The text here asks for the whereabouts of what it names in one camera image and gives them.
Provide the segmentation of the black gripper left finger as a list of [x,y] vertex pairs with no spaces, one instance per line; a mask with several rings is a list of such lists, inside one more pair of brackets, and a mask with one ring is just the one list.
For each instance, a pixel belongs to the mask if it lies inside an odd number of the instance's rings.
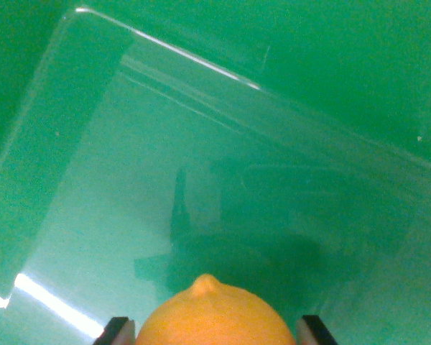
[[135,339],[135,322],[126,316],[115,316],[93,345],[134,345]]

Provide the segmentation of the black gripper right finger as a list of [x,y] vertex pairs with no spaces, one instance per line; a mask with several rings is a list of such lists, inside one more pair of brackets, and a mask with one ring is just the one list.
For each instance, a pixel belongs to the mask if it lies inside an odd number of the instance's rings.
[[303,315],[296,322],[299,345],[338,345],[318,315]]

